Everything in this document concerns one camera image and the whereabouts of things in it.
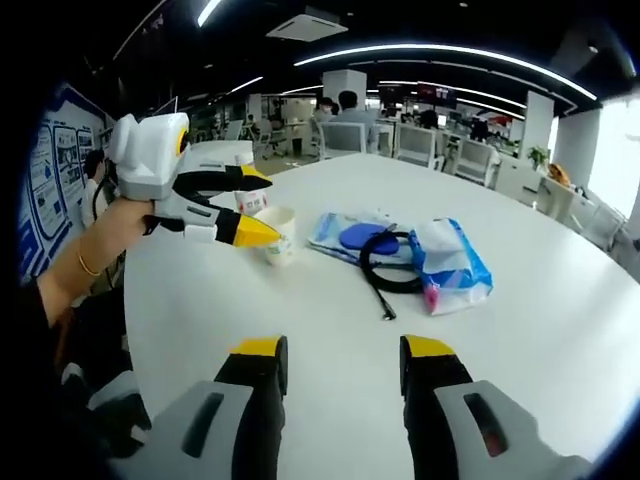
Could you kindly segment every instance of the black sleeve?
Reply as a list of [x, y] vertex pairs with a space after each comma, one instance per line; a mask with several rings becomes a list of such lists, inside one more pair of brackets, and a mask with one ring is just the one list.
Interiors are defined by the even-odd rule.
[[18, 370], [20, 386], [14, 393], [26, 410], [20, 440], [20, 453], [30, 458], [25, 470], [33, 469], [52, 477], [112, 479], [104, 448], [92, 435], [86, 419], [71, 413], [60, 398], [60, 380], [53, 365], [54, 335], [35, 280], [17, 293], [15, 317], [21, 347], [20, 358], [10, 368]]

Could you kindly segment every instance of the potted plant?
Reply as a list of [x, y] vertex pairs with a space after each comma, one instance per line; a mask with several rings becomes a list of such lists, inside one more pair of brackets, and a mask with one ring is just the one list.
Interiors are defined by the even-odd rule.
[[545, 167], [549, 161], [549, 150], [542, 147], [533, 147], [529, 150], [529, 158], [533, 161], [533, 169]]

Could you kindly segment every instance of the gold bracelet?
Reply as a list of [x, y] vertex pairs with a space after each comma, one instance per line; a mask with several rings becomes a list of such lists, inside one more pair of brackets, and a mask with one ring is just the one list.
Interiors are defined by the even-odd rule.
[[89, 267], [87, 267], [87, 264], [84, 263], [84, 259], [82, 258], [82, 254], [80, 253], [80, 242], [78, 242], [78, 261], [80, 262], [80, 266], [85, 271], [85, 273], [87, 273], [88, 275], [91, 275], [92, 277], [100, 276], [100, 272], [94, 272], [92, 270], [89, 270]]

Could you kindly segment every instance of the white cup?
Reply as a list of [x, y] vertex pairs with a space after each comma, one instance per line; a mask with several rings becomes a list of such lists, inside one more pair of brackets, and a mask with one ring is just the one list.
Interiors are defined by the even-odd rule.
[[280, 267], [288, 265], [293, 260], [296, 239], [295, 212], [288, 207], [267, 207], [254, 215], [263, 223], [275, 229], [282, 238], [263, 248], [267, 261]]

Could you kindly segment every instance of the air conditioning unit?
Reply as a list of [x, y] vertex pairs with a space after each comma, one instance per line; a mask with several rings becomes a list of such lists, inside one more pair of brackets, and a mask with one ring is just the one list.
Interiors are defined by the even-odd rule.
[[337, 17], [332, 17], [334, 17], [332, 20], [335, 21], [303, 13], [274, 28], [267, 33], [267, 37], [314, 42], [349, 30], [347, 27], [337, 23]]

